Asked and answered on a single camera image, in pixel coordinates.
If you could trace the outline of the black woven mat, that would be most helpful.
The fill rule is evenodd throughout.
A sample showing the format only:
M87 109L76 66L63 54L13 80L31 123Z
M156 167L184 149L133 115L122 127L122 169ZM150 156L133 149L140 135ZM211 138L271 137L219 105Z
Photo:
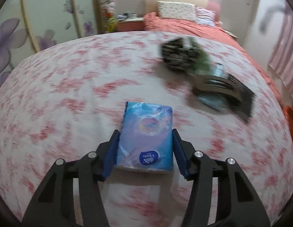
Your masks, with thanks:
M246 124L249 123L252 117L253 102L255 93L249 89L245 84L238 80L234 75L227 74L227 80L230 80L238 90L241 100L235 100L233 97L227 97L229 108Z

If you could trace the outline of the blue tissue pack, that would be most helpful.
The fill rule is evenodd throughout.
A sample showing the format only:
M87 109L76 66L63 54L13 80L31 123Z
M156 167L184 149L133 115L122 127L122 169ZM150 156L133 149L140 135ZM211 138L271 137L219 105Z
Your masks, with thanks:
M172 107L126 102L116 166L141 172L172 171L172 122Z

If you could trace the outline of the floral pink tablecloth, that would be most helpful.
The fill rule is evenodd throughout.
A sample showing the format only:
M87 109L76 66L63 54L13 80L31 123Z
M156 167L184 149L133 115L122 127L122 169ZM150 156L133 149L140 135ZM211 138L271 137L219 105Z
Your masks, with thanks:
M0 87L0 195L17 218L56 159L80 159L121 129L131 148L101 184L110 225L180 226L192 183L179 169L123 167L161 158L154 144L171 128L210 158L238 161L269 219L278 217L293 195L293 143L277 97L240 50L197 37L213 64L255 93L248 122L210 109L192 94L188 76L164 65L161 44L176 38L128 32L72 40L10 73Z

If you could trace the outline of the brown hair clip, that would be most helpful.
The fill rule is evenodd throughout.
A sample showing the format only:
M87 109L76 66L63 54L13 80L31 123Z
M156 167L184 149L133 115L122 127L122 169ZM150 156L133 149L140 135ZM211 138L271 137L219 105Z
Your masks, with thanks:
M195 95L202 93L218 93L224 96L241 100L238 90L230 80L213 75L195 75L192 80L192 92Z

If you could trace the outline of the green cloth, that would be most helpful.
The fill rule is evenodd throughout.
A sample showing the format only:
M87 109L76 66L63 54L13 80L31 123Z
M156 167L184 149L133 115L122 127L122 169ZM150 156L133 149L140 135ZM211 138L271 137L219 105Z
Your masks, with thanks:
M188 56L187 63L189 64L187 73L201 75L211 73L211 59L203 47L192 36L188 36L185 42L188 43L188 47L186 48Z

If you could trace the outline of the pink striped curtain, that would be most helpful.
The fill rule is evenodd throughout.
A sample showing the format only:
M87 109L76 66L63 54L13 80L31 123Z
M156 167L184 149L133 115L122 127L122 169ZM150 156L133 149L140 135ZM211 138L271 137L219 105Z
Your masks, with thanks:
M282 80L289 92L293 91L293 13L283 18L281 32L268 65Z

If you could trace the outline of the black floral scrunchie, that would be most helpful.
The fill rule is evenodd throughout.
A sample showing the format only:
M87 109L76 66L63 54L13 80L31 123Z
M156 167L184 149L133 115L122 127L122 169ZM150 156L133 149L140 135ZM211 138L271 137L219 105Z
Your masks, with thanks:
M166 67L175 72L188 72L199 56L197 48L183 37L163 43L161 54Z

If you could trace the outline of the striped pink pillow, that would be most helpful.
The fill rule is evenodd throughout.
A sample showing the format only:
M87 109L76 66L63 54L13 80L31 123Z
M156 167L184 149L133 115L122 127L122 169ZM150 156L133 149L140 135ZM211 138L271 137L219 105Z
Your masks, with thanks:
M215 27L216 12L197 7L196 9L196 23L204 26Z

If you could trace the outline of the floral sliding wardrobe door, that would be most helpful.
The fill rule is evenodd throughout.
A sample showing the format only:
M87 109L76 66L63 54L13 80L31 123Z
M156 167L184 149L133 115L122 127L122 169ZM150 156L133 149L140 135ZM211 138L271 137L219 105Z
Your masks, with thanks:
M30 55L97 32L94 0L6 0L0 9L0 86Z

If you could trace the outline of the pink nightstand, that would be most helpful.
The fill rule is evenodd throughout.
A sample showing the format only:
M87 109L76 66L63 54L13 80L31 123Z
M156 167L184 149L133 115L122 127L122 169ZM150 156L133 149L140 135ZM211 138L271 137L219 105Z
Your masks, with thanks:
M117 25L117 30L118 32L144 31L143 17L119 21Z

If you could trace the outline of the floral white pillow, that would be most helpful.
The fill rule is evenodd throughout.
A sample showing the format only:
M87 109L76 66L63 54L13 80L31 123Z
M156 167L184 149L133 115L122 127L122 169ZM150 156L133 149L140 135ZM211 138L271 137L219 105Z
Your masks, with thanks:
M181 19L191 22L197 19L194 4L158 1L157 6L158 14L163 19Z

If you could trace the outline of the salmon pink duvet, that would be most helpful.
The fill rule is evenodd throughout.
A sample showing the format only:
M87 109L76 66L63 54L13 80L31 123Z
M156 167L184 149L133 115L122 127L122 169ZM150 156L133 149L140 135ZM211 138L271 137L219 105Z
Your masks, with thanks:
M171 32L178 34L186 34L199 36L209 40L215 40L220 43L230 45L241 53L251 62L251 64L258 70L260 75L264 78L265 82L268 84L270 90L275 95L277 101L281 106L284 106L281 94L278 90L277 85L273 79L268 75L268 73L255 62L231 36L229 36L225 30L219 25L218 22L215 23L215 27L204 26L197 24L195 22L181 20L181 19L162 19L157 15L156 12L151 12L143 17L144 28L146 31L162 31Z

